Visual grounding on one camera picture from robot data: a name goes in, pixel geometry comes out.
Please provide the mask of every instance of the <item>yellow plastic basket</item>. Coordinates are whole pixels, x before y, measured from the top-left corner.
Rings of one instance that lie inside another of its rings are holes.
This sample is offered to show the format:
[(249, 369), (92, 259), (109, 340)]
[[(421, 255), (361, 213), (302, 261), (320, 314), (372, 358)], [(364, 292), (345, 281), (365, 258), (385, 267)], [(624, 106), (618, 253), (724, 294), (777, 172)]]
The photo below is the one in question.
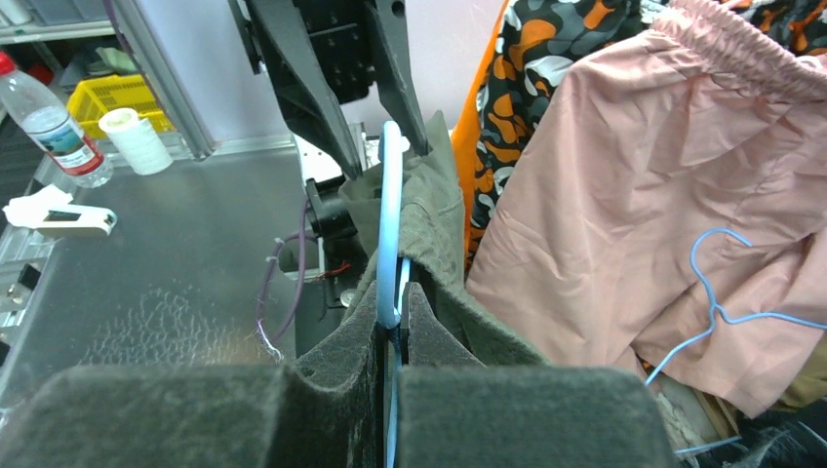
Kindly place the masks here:
[(156, 132), (175, 130), (173, 123), (158, 106), (140, 75), (107, 76), (78, 83), (69, 98), (69, 112), (91, 138), (106, 138), (98, 120), (110, 110), (131, 107), (141, 118), (149, 119)]

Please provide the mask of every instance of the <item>stainless steel surface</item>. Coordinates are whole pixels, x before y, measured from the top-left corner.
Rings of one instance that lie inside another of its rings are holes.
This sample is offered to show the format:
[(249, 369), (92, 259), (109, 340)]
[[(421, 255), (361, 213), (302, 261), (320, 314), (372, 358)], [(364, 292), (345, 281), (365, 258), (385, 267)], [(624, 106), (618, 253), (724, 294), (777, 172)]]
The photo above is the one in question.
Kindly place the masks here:
[(118, 26), (129, 42), (152, 92), (186, 140), (192, 156), (195, 159), (205, 159), (216, 151), (216, 143), (193, 112), (183, 84), (170, 69), (167, 58), (158, 45), (158, 38), (138, 3), (136, 0), (112, 2)]
[[(166, 132), (159, 135), (161, 141), (170, 150), (170, 155), (176, 161), (189, 161), (192, 159), (189, 151), (183, 144), (181, 136), (175, 132)], [(267, 149), (283, 151), (288, 146), (287, 143), (282, 142), (278, 146), (270, 146)], [(116, 168), (127, 168), (129, 165), (120, 157), (116, 157), (115, 146), (108, 140), (98, 141), (98, 149), (103, 151), (107, 157), (113, 158), (112, 164)], [(248, 146), (237, 145), (235, 153), (252, 150)], [(47, 156), (38, 156), (39, 164), (37, 170), (34, 172), (34, 178), (43, 185), (53, 184), (60, 190), (76, 195), (78, 191), (77, 185), (71, 180), (69, 175), (61, 171), (58, 166)], [(24, 194), (31, 193), (31, 186), (29, 186)], [(31, 229), (22, 227), (6, 226), (2, 236), (0, 236), (0, 263), (17, 260), (28, 260), (38, 257), (48, 257), (52, 251), (52, 247), (60, 240), (47, 239), (43, 235)]]
[[(176, 161), (142, 177), (116, 169), (75, 203), (107, 207), (108, 238), (63, 239), (29, 301), (0, 374), (0, 408), (84, 364), (271, 363), (254, 333), (256, 294), (277, 236), (295, 232), (302, 199), (295, 147)], [(275, 331), (294, 282), (277, 274), (265, 325)], [(298, 314), (324, 315), (308, 283)], [(292, 328), (278, 342), (295, 354)]]

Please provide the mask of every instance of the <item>cable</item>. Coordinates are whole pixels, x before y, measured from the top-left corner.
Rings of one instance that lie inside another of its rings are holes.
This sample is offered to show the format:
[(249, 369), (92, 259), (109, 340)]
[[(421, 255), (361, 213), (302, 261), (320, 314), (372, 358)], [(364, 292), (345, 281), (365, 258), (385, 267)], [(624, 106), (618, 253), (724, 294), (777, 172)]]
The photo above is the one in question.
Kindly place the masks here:
[[(278, 348), (273, 345), (273, 342), (278, 342), (279, 339), (284, 335), (287, 331), (287, 328), (293, 323), (293, 319), (295, 318), (295, 312), (298, 309), (298, 302), (301, 299), (301, 291), (304, 288), (304, 277), (307, 272), (307, 265), (306, 265), (306, 242), (307, 240), (315, 241), (315, 237), (313, 234), (308, 233), (304, 225), (307, 220), (307, 210), (310, 208), (310, 202), (306, 198), (304, 199), (304, 203), (302, 204), (301, 209), (301, 218), (299, 220), (299, 229), (298, 232), (295, 234), (291, 234), (287, 237), (287, 239), (276, 239), (276, 247), (273, 249), (273, 255), (267, 258), (267, 272), (264, 275), (264, 283), (261, 285), (261, 289), (258, 292), (258, 302), (256, 305), (256, 330), (258, 332), (261, 341), (264, 343), (264, 346), (267, 348), (267, 351), (270, 352), (275, 358), (276, 361), (282, 361), (284, 359), (284, 354), (279, 351)], [(270, 289), (270, 282), (273, 279), (273, 274), (276, 271), (276, 266), (279, 262), (279, 253), (281, 252), (282, 248), (284, 248), (285, 244), (298, 239), (298, 278), (296, 280), (295, 285), (295, 292), (293, 294), (293, 303), (290, 306), (288, 311), (287, 317), (285, 317), (282, 325), (276, 331), (276, 334), (273, 336), (271, 340), (267, 336), (267, 332), (264, 330), (264, 308), (266, 305), (267, 299), (269, 299), (269, 289)]]
[[(701, 339), (709, 336), (710, 334), (712, 334), (712, 332), (715, 331), (715, 327), (717, 326), (717, 323), (716, 323), (716, 320), (715, 320), (715, 312), (716, 311), (718, 311), (718, 313), (721, 315), (721, 318), (724, 320), (724, 322), (729, 324), (729, 325), (743, 324), (744, 322), (749, 322), (749, 321), (756, 320), (756, 319), (772, 318), (772, 319), (777, 319), (777, 320), (783, 320), (783, 321), (786, 321), (786, 322), (791, 322), (791, 323), (797, 324), (797, 325), (802, 325), (804, 327), (812, 327), (812, 328), (815, 328), (815, 329), (827, 330), (827, 325), (825, 325), (825, 324), (817, 324), (815, 322), (802, 320), (802, 319), (799, 319), (797, 317), (791, 317), (789, 315), (780, 314), (778, 312), (760, 312), (760, 313), (756, 313), (756, 314), (747, 315), (747, 316), (741, 317), (739, 319), (732, 319), (729, 316), (729, 314), (727, 313), (727, 309), (725, 309), (724, 306), (722, 306), (718, 302), (718, 298), (715, 295), (715, 289), (712, 287), (712, 283), (709, 281), (709, 279), (706, 277), (706, 275), (704, 275), (703, 272), (700, 271), (700, 268), (697, 266), (696, 258), (697, 258), (697, 251), (700, 248), (700, 245), (703, 243), (704, 240), (706, 240), (706, 238), (708, 238), (709, 236), (715, 235), (715, 234), (729, 234), (730, 236), (734, 237), (738, 242), (740, 242), (744, 246), (752, 247), (752, 244), (748, 240), (746, 240), (743, 236), (741, 236), (740, 234), (738, 234), (738, 233), (736, 233), (736, 232), (734, 232), (730, 229), (726, 229), (726, 228), (710, 229), (710, 230), (704, 232), (703, 234), (701, 234), (700, 237), (698, 237), (695, 240), (694, 244), (692, 245), (691, 251), (689, 251), (689, 265), (691, 266), (692, 271), (695, 273), (695, 276), (697, 276), (698, 280), (700, 280), (701, 284), (703, 284), (703, 288), (704, 288), (704, 290), (706, 290), (706, 295), (707, 295), (707, 298), (709, 299), (709, 328), (706, 331), (703, 331), (702, 333), (697, 334), (696, 336), (693, 336), (692, 338), (689, 338), (686, 341), (682, 342), (681, 344), (679, 344), (679, 345), (675, 346), (674, 348), (672, 348), (672, 350), (669, 351), (669, 353), (667, 353), (666, 356), (663, 358), (663, 361), (661, 361), (660, 364), (658, 364), (654, 368), (654, 370), (652, 370), (649, 377), (647, 377), (646, 382), (645, 382), (646, 386), (649, 386), (652, 382), (654, 382), (655, 378), (661, 373), (661, 371), (663, 371), (663, 368), (665, 368), (666, 365), (669, 363), (669, 361), (671, 361), (672, 358), (674, 358), (675, 355), (678, 354), (681, 350), (683, 350), (684, 348), (694, 344), (695, 342), (700, 341)], [(731, 444), (733, 442), (739, 441), (740, 439), (741, 439), (740, 436), (730, 437), (728, 439), (724, 439), (722, 441), (714, 442), (714, 443), (711, 443), (711, 444), (706, 444), (706, 445), (703, 445), (703, 446), (692, 447), (692, 448), (684, 448), (684, 449), (681, 449), (681, 450), (677, 450), (677, 451), (675, 451), (675, 454), (676, 455), (683, 455), (683, 454), (687, 454), (687, 453), (694, 453), (696, 451), (706, 451), (708, 449), (716, 449), (718, 447), (723, 447), (727, 444)]]
[(313, 279), (313, 281), (322, 281), (328, 278), (334, 278), (342, 272), (347, 271), (351, 266), (353, 265), (349, 261), (344, 260), (338, 268), (334, 268), (324, 273), (320, 273), (316, 276), (316, 278)]
[(718, 447), (727, 446), (733, 442), (738, 442), (741, 440), (741, 436), (734, 436), (728, 439), (723, 439), (722, 441), (713, 442), (710, 444), (704, 444), (702, 446), (697, 447), (690, 447), (690, 448), (682, 448), (680, 450), (675, 450), (676, 455), (686, 455), (689, 453), (695, 453), (697, 451), (706, 451), (711, 449), (717, 449)]

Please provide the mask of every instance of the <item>white wall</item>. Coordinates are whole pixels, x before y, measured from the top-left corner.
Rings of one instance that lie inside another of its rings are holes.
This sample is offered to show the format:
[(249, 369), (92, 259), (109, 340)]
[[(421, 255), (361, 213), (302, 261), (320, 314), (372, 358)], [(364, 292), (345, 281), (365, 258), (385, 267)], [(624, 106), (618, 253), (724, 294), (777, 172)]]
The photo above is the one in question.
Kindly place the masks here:
[[(250, 69), (227, 0), (138, 3), (213, 139), (288, 131), (269, 81)], [(425, 119), (442, 109), (449, 126), (456, 122), (501, 5), (502, 0), (407, 0), (413, 83)], [(387, 118), (374, 90), (343, 109), (348, 122), (365, 122), (370, 134)]]

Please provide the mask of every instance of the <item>shelf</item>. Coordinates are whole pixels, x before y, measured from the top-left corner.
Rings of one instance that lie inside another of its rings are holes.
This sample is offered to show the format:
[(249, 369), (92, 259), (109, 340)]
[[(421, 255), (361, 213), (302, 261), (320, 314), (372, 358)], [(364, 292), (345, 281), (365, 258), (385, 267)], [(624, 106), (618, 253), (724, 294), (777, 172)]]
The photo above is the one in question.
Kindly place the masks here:
[(115, 30), (109, 21), (82, 22), (61, 26), (38, 26), (34, 23), (21, 24), (0, 29), (0, 45), (109, 36), (114, 33)]

